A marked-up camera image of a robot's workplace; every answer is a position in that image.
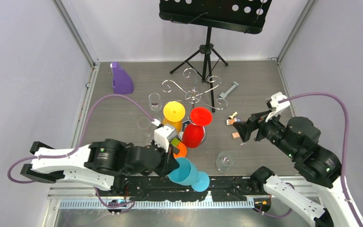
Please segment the yellow plastic wine glass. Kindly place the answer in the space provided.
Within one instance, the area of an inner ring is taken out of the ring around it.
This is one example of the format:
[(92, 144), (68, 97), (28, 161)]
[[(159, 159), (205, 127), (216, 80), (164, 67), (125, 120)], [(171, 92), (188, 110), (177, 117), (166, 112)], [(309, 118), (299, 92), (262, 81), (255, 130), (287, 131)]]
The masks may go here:
[(162, 124), (173, 126), (179, 133), (182, 128), (182, 122), (186, 114), (183, 104), (177, 101), (171, 101), (165, 104), (163, 108), (164, 119)]

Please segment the clear wine glass with label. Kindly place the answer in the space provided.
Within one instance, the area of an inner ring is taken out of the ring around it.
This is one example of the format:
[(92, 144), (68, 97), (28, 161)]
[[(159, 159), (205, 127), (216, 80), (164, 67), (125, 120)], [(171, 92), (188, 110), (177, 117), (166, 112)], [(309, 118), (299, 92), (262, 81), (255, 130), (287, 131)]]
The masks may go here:
[(161, 110), (163, 107), (161, 96), (158, 93), (151, 93), (148, 96), (149, 107), (154, 112), (154, 118), (161, 119)]

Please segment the cream chess piece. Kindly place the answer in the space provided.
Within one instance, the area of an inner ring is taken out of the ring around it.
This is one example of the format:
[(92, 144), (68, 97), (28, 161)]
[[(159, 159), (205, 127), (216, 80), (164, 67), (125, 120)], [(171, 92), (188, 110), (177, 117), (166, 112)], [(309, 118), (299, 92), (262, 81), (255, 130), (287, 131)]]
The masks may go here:
[(228, 120), (236, 120), (237, 118), (236, 118), (236, 116), (237, 116), (237, 112), (234, 112), (232, 115), (230, 115), (229, 117), (228, 117)]

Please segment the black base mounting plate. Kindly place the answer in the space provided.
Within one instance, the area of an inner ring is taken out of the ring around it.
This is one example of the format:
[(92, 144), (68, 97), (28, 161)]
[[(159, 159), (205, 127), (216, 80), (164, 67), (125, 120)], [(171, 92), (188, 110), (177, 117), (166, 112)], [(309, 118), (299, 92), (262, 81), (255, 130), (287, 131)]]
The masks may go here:
[(203, 201), (210, 195), (213, 201), (242, 201), (245, 196), (266, 195), (262, 186), (248, 176), (210, 176), (203, 192), (159, 176), (116, 177), (112, 189), (133, 201)]

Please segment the chrome wine glass rack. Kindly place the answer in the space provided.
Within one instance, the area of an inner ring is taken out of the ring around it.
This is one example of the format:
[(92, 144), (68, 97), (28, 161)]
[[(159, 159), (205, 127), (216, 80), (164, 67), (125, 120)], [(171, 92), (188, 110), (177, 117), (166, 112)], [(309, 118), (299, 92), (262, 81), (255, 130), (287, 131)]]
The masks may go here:
[(193, 119), (191, 118), (191, 113), (193, 112), (193, 109), (196, 108), (195, 107), (195, 104), (201, 102), (202, 104), (206, 105), (207, 107), (210, 107), (210, 108), (213, 108), (215, 110), (223, 110), (225, 109), (227, 106), (228, 106), (228, 102), (226, 101), (226, 97), (227, 97), (227, 94), (226, 93), (222, 93), (219, 98), (216, 100), (216, 102), (219, 104), (219, 105), (222, 105), (223, 103), (225, 104), (224, 107), (222, 108), (216, 108), (214, 107), (214, 104), (212, 105), (208, 105), (206, 103), (204, 103), (203, 101), (201, 101), (201, 96), (205, 93), (210, 93), (211, 91), (213, 91), (215, 88), (217, 88), (221, 83), (221, 79), (218, 77), (218, 76), (210, 76), (209, 77), (209, 84), (210, 85), (214, 85), (217, 83), (216, 86), (214, 86), (213, 88), (210, 88), (209, 90), (205, 91), (205, 92), (198, 92), (196, 90), (196, 82), (197, 82), (197, 78), (198, 78), (198, 73), (195, 69), (193, 68), (187, 68), (184, 70), (183, 72), (183, 76), (185, 78), (189, 78), (191, 73), (194, 72), (195, 74), (195, 79), (194, 79), (194, 85), (193, 87), (190, 88), (190, 90), (188, 91), (185, 91), (182, 87), (180, 87), (176, 82), (174, 82), (173, 80), (164, 80), (161, 84), (161, 88), (162, 88), (162, 91), (165, 92), (165, 93), (170, 93), (172, 91), (171, 87), (170, 87), (170, 83), (173, 83), (178, 89), (180, 89), (182, 92), (185, 93), (185, 98), (183, 100), (177, 100), (177, 102), (182, 102), (182, 101), (188, 101), (188, 103), (191, 104), (191, 108), (190, 108), (190, 113), (188, 115), (188, 120), (184, 121), (183, 122), (183, 129), (182, 129), (182, 132), (180, 132), (178, 134), (179, 138), (182, 139), (182, 137), (185, 135), (185, 129), (189, 126), (189, 125), (198, 125), (198, 123), (196, 123), (195, 121), (193, 121)]

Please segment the pink eraser block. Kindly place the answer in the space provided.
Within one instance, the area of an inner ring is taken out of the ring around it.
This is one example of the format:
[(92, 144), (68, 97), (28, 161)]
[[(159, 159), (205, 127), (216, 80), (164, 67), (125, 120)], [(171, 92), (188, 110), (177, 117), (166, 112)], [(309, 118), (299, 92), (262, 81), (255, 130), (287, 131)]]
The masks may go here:
[(236, 138), (239, 138), (240, 137), (240, 135), (239, 135), (239, 133), (238, 132), (234, 132), (234, 133), (232, 133), (232, 138), (233, 139), (236, 139)]

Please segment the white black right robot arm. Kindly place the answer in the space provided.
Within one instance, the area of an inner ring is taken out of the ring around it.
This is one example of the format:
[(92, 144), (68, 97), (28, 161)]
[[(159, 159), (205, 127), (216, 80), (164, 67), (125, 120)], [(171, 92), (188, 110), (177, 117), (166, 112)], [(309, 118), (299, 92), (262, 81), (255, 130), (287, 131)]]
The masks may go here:
[(313, 185), (324, 204), (316, 204), (302, 196), (265, 166), (250, 176), (251, 190), (278, 197), (312, 227), (363, 226), (363, 217), (353, 214), (358, 209), (350, 208), (355, 203), (344, 198), (343, 166), (339, 158), (318, 144), (320, 130), (306, 117), (293, 117), (283, 125), (279, 116), (267, 121), (265, 118), (269, 114), (270, 111), (253, 113), (247, 121), (234, 122), (233, 126), (243, 142), (257, 131), (255, 141), (267, 139), (286, 154), (299, 174)]

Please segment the lime green building brick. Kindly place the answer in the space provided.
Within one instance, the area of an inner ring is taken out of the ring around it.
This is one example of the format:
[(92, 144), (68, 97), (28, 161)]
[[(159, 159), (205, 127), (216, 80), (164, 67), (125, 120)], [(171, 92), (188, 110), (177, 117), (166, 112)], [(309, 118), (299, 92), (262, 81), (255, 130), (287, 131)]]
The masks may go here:
[(180, 144), (180, 140), (178, 140), (177, 138), (173, 138), (170, 144), (174, 147), (178, 147), (178, 145)]

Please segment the blue plastic wine glass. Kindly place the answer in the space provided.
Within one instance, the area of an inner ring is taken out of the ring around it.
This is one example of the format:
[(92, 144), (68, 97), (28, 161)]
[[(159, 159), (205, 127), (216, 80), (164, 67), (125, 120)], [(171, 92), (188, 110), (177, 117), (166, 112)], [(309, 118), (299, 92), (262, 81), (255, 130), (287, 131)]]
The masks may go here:
[(210, 178), (207, 173), (199, 171), (197, 167), (185, 157), (176, 158), (179, 167), (168, 174), (170, 181), (191, 186), (197, 192), (203, 192), (209, 187)]

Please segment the ice cream cone toy figure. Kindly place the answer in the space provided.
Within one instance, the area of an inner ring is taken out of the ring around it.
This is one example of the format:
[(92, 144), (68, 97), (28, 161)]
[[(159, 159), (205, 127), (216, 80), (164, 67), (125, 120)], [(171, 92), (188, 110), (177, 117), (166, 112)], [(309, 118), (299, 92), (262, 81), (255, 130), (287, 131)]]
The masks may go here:
[(227, 119), (226, 120), (226, 125), (227, 126), (232, 126), (235, 122), (240, 122), (241, 120), (240, 119), (237, 119), (237, 118), (232, 118), (232, 119)]

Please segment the red plastic wine glass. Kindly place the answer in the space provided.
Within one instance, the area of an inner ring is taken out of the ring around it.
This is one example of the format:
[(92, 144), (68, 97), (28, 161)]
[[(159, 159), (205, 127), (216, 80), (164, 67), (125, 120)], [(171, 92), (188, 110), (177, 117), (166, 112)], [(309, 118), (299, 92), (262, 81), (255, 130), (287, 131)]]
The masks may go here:
[(185, 128), (182, 142), (188, 148), (196, 148), (204, 139), (204, 127), (212, 122), (212, 113), (204, 107), (196, 107), (190, 113), (191, 123)]

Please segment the purple plastic stand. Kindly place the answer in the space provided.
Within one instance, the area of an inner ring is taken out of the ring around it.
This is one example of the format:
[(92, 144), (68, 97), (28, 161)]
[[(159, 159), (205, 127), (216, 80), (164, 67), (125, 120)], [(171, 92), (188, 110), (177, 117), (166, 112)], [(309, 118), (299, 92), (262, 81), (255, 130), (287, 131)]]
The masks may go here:
[(114, 94), (128, 95), (134, 92), (134, 83), (126, 70), (118, 63), (110, 64), (112, 71), (112, 89)]

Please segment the black music stand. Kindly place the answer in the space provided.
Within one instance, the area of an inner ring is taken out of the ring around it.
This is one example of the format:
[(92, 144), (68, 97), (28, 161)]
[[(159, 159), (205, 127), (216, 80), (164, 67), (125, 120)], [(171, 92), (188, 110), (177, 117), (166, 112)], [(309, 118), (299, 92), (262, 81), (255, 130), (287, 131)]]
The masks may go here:
[(209, 107), (212, 112), (218, 110), (224, 98), (215, 99), (214, 65), (211, 64), (211, 54), (214, 53), (225, 66), (228, 62), (214, 49), (211, 43), (214, 28), (257, 35), (262, 32), (266, 15), (270, 10), (272, 0), (161, 0), (159, 2), (159, 17), (174, 24), (198, 25), (207, 29), (205, 43), (190, 57), (170, 71), (173, 74), (198, 54), (204, 56), (202, 72), (198, 75), (203, 83), (210, 85), (211, 96)]

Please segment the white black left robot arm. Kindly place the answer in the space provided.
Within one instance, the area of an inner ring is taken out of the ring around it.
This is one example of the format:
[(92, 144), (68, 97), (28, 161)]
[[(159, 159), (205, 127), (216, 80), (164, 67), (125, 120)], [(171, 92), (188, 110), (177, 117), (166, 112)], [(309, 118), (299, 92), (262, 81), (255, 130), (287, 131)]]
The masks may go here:
[(20, 174), (31, 181), (82, 183), (115, 196), (125, 192), (129, 175), (166, 176), (180, 166), (172, 154), (154, 144), (135, 146), (114, 139), (84, 145), (75, 153), (36, 141), (30, 152), (33, 160)]

